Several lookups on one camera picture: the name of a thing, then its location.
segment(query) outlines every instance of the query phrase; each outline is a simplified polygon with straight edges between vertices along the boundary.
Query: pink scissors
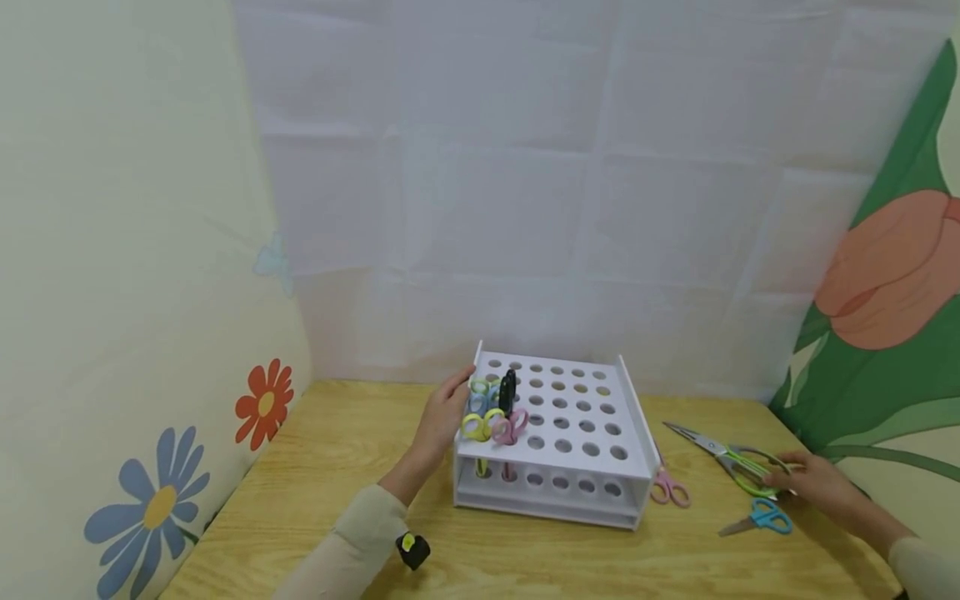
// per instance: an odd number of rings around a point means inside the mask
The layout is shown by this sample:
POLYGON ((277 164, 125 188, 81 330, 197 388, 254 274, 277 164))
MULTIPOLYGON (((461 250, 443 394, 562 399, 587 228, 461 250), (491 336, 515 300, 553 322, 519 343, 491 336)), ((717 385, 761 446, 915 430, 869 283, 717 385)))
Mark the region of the pink scissors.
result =
POLYGON ((657 504, 667 504, 673 502, 682 509, 690 506, 690 493, 684 487, 684 484, 675 481, 666 470, 666 461, 663 460, 663 454, 657 441, 654 440, 654 446, 657 447, 657 454, 660 456, 660 468, 657 469, 657 477, 654 479, 654 485, 650 489, 650 497, 657 504))
MULTIPOLYGON (((511 411, 509 417, 498 419, 491 426, 493 441, 498 444, 516 444, 516 441, 520 439, 520 434, 527 428, 528 422, 530 422, 530 413, 527 411, 522 408, 511 411)), ((510 467, 510 463, 503 464, 501 477, 504 481, 514 481, 516 479, 516 474, 510 467)))

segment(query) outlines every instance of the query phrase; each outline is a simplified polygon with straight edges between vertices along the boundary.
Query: white storage rack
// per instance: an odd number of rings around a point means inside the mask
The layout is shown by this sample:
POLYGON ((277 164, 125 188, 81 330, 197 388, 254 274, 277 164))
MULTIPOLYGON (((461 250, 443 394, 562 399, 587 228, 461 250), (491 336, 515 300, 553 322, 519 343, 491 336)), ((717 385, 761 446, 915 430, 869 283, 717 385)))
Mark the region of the white storage rack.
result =
POLYGON ((457 434, 453 504, 636 529, 660 463, 630 374, 613 365, 483 350, 473 378, 516 372, 515 409, 530 423, 515 445, 457 434), (475 472, 488 459, 486 477, 475 472), (513 481, 503 477, 509 463, 513 481))

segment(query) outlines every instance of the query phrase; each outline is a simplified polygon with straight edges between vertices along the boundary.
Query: white fabric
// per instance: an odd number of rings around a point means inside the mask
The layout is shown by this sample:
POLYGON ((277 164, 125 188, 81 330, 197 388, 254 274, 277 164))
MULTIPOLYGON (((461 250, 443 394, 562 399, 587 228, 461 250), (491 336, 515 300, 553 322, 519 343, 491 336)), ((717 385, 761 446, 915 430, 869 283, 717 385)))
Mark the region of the white fabric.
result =
POLYGON ((952 0, 235 0, 319 375, 767 399, 952 0))

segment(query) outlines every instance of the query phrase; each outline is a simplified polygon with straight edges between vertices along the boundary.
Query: pink scissor handle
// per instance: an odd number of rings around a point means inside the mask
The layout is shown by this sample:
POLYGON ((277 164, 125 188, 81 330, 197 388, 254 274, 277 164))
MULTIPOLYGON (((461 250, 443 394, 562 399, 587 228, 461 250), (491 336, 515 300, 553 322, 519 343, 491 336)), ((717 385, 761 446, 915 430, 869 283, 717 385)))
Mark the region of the pink scissor handle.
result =
POLYGON ((690 506, 690 493, 684 484, 674 481, 665 468, 661 468, 650 489, 650 497, 657 504, 673 502, 682 509, 690 506))
POLYGON ((508 418, 499 419, 492 425, 493 441, 505 445, 516 444, 520 434, 527 428, 528 422, 530 422, 530 413, 522 408, 514 409, 508 418))

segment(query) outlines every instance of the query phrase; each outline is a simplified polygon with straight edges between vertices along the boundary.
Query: yellow flower center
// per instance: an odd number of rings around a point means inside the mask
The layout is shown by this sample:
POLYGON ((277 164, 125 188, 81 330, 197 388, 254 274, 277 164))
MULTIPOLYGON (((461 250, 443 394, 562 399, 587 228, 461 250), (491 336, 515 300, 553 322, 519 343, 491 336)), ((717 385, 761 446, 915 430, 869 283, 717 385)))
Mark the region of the yellow flower center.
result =
POLYGON ((157 490, 154 497, 147 504, 147 512, 143 516, 143 526, 147 529, 156 529, 170 516, 177 504, 177 490, 173 486, 164 486, 157 490))
POLYGON ((270 411, 274 408, 274 393, 267 392, 260 397, 260 401, 256 404, 256 412, 260 413, 260 417, 266 417, 270 414, 270 411))

